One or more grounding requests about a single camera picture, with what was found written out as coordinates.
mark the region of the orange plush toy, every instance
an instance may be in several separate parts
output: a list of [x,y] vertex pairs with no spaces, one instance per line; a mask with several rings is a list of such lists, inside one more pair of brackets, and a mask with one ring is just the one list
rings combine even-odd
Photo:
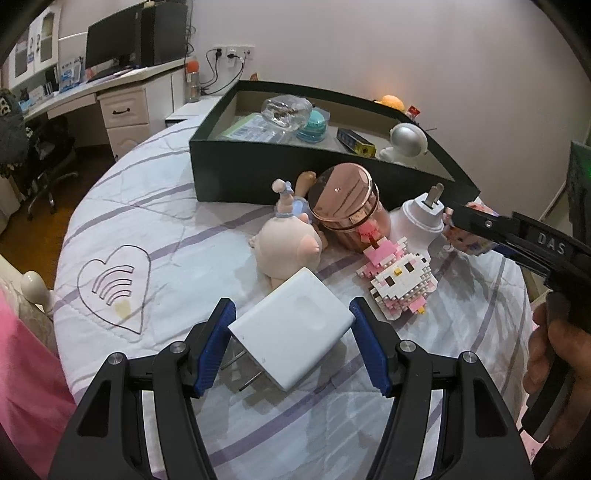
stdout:
[[375,102],[400,110],[402,113],[406,111],[402,100],[394,95],[384,95],[381,100],[376,100]]

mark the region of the wall outlet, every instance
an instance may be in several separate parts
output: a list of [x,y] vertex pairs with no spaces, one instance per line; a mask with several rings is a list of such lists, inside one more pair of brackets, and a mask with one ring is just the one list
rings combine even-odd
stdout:
[[[254,55],[255,55],[255,47],[254,46],[245,46],[245,45],[238,45],[238,46],[233,46],[233,45],[216,45],[214,48],[221,48],[222,49],[222,58],[220,60],[223,59],[228,59],[228,54],[229,53],[234,53],[236,55],[238,55],[239,57],[242,57],[243,59],[245,59],[245,61],[248,62],[248,60],[253,60],[254,59]],[[232,61],[234,63],[229,63],[229,66],[235,65],[235,64],[239,64],[240,62],[237,59],[232,59]]]

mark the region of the bed sheet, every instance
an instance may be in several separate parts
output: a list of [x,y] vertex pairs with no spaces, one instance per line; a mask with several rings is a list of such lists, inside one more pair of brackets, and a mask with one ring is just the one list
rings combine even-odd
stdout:
[[[240,316],[269,293],[248,239],[272,208],[197,201],[188,148],[195,128],[188,120],[138,146],[72,216],[53,311],[77,401],[110,353],[153,355],[206,321],[221,297],[231,298]],[[395,327],[428,352],[477,352],[516,418],[532,328],[521,271],[495,252],[472,258],[448,248],[442,238],[430,249],[439,287],[427,313],[403,315]],[[383,319],[355,274],[363,264],[333,242],[316,273],[344,304],[364,296]],[[236,348],[230,344],[226,359]],[[365,478],[392,400],[371,386],[350,331],[289,393],[267,379],[239,393],[254,373],[256,366],[242,358],[193,401],[219,479]],[[152,471],[165,478],[150,393],[144,407]],[[441,394],[434,393],[418,478],[433,466],[440,415]]]

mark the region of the wooden floor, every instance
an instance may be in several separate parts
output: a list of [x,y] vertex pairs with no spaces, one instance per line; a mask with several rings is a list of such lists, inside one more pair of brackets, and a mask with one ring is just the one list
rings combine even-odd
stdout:
[[57,261],[70,217],[96,181],[114,164],[103,151],[81,151],[76,162],[64,172],[77,170],[77,179],[65,179],[53,192],[57,212],[49,213],[47,197],[37,200],[33,220],[27,220],[28,202],[10,217],[0,234],[0,254],[18,271],[38,272],[48,288],[54,287]]

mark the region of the black gripper frame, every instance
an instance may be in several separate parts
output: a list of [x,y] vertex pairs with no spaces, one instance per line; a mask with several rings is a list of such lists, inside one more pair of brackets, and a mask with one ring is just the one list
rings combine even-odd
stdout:
[[[49,480],[155,480],[145,442],[143,390],[154,392],[167,478],[216,479],[191,398],[200,397],[197,380],[211,374],[199,371],[199,361],[228,309],[234,309],[233,303],[221,299],[206,323],[157,355],[133,360],[122,353],[109,355],[70,419]],[[229,332],[224,335],[227,344]]]
[[[591,333],[591,248],[519,213],[513,213],[511,217],[497,217],[465,206],[454,206],[452,221],[462,230],[509,247],[512,252],[503,254],[542,276],[548,288],[567,297],[570,301],[568,321]],[[569,370],[564,360],[558,356],[554,358],[537,401],[527,409],[521,420],[527,433],[532,434],[542,424]],[[552,468],[548,472],[545,472],[545,467],[534,468],[536,478],[570,480],[588,477],[591,468],[589,439],[591,414],[569,448],[561,452],[558,461],[554,460],[558,457],[556,451],[543,449],[540,452],[542,455],[536,457],[534,467],[538,460],[540,464],[552,465]]]
[[409,348],[408,342],[401,344],[391,323],[375,317],[365,299],[353,302],[385,354],[391,382],[386,396],[395,398],[367,480],[415,478],[432,390],[443,390],[443,404],[429,480],[533,479],[514,420],[475,354],[463,352],[458,358],[433,355],[414,342]]

